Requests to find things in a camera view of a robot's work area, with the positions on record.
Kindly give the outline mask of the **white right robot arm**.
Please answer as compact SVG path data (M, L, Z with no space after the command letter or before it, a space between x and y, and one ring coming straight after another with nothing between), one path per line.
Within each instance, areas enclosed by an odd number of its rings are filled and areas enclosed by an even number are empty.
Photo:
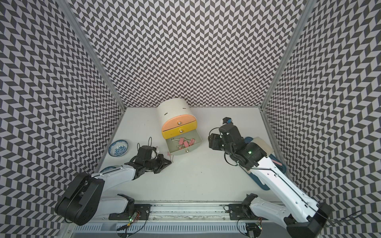
M257 194L248 194L242 202L243 213L265 218L286 229L293 238L320 238L332 208L319 203L299 189L273 163L273 149L260 137L245 142L233 123L225 123L218 133L208 136L209 148L223 151L238 166L249 171L265 183L282 202L278 205L260 198Z

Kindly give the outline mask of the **green bottom drawer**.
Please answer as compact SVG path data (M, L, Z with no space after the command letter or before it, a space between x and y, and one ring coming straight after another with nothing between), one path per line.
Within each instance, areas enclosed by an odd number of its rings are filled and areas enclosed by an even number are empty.
M202 138L197 130L193 130L185 134L166 139L166 143L171 155L180 156L199 148L202 144Z

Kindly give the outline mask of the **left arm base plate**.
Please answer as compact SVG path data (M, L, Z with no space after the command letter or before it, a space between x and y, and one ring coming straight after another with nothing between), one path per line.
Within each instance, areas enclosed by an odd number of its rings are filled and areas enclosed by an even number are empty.
M111 221L129 221L133 216L137 215L140 221L146 221L151 212L151 204L135 204L125 209L122 213L113 213L109 215Z

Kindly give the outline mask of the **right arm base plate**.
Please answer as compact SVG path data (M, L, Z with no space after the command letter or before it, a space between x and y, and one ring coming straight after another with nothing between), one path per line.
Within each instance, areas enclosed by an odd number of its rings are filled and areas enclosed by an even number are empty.
M224 210L228 213L230 220L259 220L260 217L253 214L253 212L244 207L242 204L228 204L224 206Z

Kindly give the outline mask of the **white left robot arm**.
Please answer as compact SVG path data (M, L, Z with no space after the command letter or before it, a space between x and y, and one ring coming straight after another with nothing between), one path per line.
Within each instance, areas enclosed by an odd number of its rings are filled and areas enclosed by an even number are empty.
M121 166L95 174L76 175L58 199L54 211L66 222L79 226L103 215L132 223L140 214L135 208L135 200L121 193L107 197L104 192L119 184L136 180L145 173L158 174L171 163L155 147L142 146L136 156Z

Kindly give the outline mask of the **yellow drawer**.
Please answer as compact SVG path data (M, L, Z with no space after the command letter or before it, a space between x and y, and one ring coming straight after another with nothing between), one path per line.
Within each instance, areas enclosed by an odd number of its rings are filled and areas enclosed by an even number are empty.
M164 139L170 139L179 135L183 135L187 132L193 131L197 129L197 121L193 121L182 126L178 126L176 128L162 131L162 136Z

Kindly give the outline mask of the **white round drawer cabinet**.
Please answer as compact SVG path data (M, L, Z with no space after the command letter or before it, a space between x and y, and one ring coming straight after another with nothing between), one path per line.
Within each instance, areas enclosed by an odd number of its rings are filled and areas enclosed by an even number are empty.
M162 102L157 107L157 112L159 115L159 120L161 122L161 127L166 121L173 117L185 114L193 115L187 102L182 98L174 98Z

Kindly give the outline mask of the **orange top drawer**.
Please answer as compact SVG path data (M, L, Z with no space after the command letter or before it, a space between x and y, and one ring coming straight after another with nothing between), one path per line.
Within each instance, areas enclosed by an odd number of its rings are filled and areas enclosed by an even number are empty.
M173 117L166 121L162 126L162 131L174 129L176 127L196 121L196 117L193 115L185 114Z

